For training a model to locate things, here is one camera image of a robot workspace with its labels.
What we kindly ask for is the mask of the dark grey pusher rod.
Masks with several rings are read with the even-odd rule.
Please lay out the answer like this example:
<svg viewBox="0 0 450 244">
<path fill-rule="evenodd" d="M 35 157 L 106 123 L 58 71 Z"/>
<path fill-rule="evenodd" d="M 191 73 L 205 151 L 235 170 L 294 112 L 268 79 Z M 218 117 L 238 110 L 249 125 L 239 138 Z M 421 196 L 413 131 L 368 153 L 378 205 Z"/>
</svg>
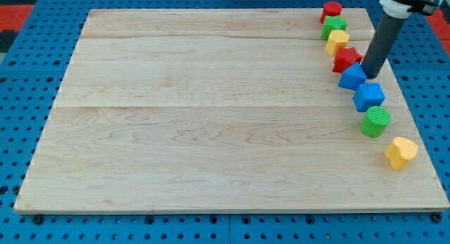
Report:
<svg viewBox="0 0 450 244">
<path fill-rule="evenodd" d="M 406 18 L 383 13 L 361 62 L 367 79 L 375 79 L 379 75 L 405 21 Z"/>
</svg>

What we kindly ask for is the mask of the black white rod mount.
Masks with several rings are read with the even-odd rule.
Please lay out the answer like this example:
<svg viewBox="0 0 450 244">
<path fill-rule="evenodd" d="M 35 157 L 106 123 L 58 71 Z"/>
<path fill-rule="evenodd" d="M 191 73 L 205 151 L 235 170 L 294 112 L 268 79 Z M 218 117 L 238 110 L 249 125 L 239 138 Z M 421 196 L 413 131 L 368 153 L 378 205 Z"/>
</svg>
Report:
<svg viewBox="0 0 450 244">
<path fill-rule="evenodd" d="M 431 16 L 444 0 L 379 0 L 382 9 L 396 19 L 407 19 L 413 13 Z"/>
</svg>

